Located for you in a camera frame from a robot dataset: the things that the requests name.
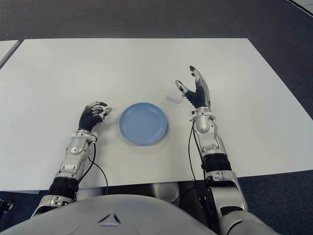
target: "dark floor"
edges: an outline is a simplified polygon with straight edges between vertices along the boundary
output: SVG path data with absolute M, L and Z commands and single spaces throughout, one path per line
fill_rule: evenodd
M 0 40 L 107 37 L 248 38 L 313 117 L 313 18 L 286 0 L 0 0 Z M 250 211 L 276 231 L 313 234 L 313 171 L 239 181 Z M 150 194 L 148 185 L 110 192 Z M 0 192 L 15 201 L 2 227 L 27 219 L 40 196 Z M 193 192 L 181 207 L 203 221 Z

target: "blue plate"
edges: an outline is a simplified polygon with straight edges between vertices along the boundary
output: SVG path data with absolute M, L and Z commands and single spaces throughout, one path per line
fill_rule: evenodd
M 150 103 L 137 103 L 128 107 L 119 120 L 122 135 L 138 145 L 158 142 L 164 136 L 166 128 L 164 112 Z

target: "black cable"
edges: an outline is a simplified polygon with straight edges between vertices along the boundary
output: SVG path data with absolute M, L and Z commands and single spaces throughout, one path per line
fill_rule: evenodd
M 93 143 L 93 159 L 91 161 L 91 164 L 89 168 L 86 170 L 86 172 L 83 174 L 83 176 L 78 180 L 78 184 L 82 181 L 82 179 L 87 175 L 87 173 L 90 171 L 92 165 L 94 164 L 94 160 L 96 158 L 96 144 Z
M 196 134 L 195 134 L 195 130 L 194 130 L 194 125 L 195 125 L 195 123 L 193 122 L 193 123 L 192 123 L 192 133 L 194 134 L 194 139 L 195 139 L 195 142 L 196 142 L 196 145 L 197 145 L 197 149 L 198 149 L 198 152 L 199 152 L 199 156 L 200 156 L 200 159 L 201 159 L 201 163 L 203 164 L 202 154 L 201 154 L 201 151 L 200 151 L 200 148 L 199 148 L 199 145 L 198 145 L 198 141 L 197 141 L 197 138 L 196 138 Z
M 104 175 L 104 178 L 106 179 L 106 184 L 107 184 L 106 195 L 108 195 L 108 193 L 109 193 L 109 184 L 108 184 L 107 176 L 105 175 L 103 169 L 102 169 L 97 163 L 93 163 L 93 164 L 96 165 L 96 167 L 98 167 L 98 168 L 101 170 L 102 174 Z
M 96 138 L 95 142 L 97 142 L 98 141 L 98 137 L 96 135 L 92 135 L 92 136 Z
M 197 145 L 197 149 L 198 149 L 198 152 L 199 152 L 199 156 L 200 156 L 200 159 L 201 159 L 201 164 L 202 164 L 202 169 L 203 169 L 204 185 L 205 185 L 205 188 L 207 188 L 207 185 L 206 185 L 206 183 L 205 183 L 205 171 L 204 171 L 204 165 L 203 165 L 202 154 L 201 154 L 201 151 L 200 151 L 200 148 L 199 148 L 199 145 L 198 145 L 198 141 L 197 141 L 197 138 L 196 138 L 196 134 L 195 134 L 194 128 L 192 128 L 192 132 L 193 132 L 193 134 L 194 134 L 194 139 L 195 139 L 195 142 L 196 142 L 196 145 Z
M 192 133 L 193 129 L 194 129 L 194 125 L 192 124 L 191 130 L 190 130 L 190 135 L 189 135 L 189 141 L 188 141 L 188 156 L 189 156 L 190 168 L 191 168 L 192 175 L 193 175 L 193 177 L 194 177 L 194 184 L 195 184 L 195 185 L 194 185 L 192 188 L 188 189 L 186 192 L 184 192 L 184 193 L 182 194 L 182 196 L 180 197 L 181 200 L 183 199 L 183 197 L 184 197 L 188 192 L 190 192 L 191 190 L 193 190 L 193 189 L 196 187 L 196 185 L 197 185 L 196 177 L 195 177 L 195 174 L 194 174 L 194 170 L 193 170 L 193 168 L 192 168 L 191 158 L 190 158 L 190 139 L 191 139 L 191 133 Z

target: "black fingertip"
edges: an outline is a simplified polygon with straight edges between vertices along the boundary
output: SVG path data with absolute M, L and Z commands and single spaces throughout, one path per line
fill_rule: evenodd
M 107 104 L 106 103 L 103 103 L 103 102 L 99 102 L 100 103 L 100 105 L 102 105 L 102 106 L 104 106 L 104 107 L 106 107 L 107 106 Z

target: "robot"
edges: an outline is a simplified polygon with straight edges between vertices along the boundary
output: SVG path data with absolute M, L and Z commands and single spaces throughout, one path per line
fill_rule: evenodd
M 200 72 L 190 66 L 196 92 L 180 81 L 177 88 L 192 103 L 194 134 L 205 192 L 200 204 L 206 211 L 208 227 L 178 207 L 141 195 L 104 195 L 75 200 L 79 183 L 94 164 L 89 145 L 97 142 L 93 127 L 111 112 L 103 102 L 87 105 L 78 130 L 71 135 L 63 160 L 46 196 L 31 218 L 5 230 L 3 235 L 277 235 L 273 229 L 248 212 L 221 137 L 217 134 L 207 84 Z M 85 170 L 86 160 L 91 161 Z

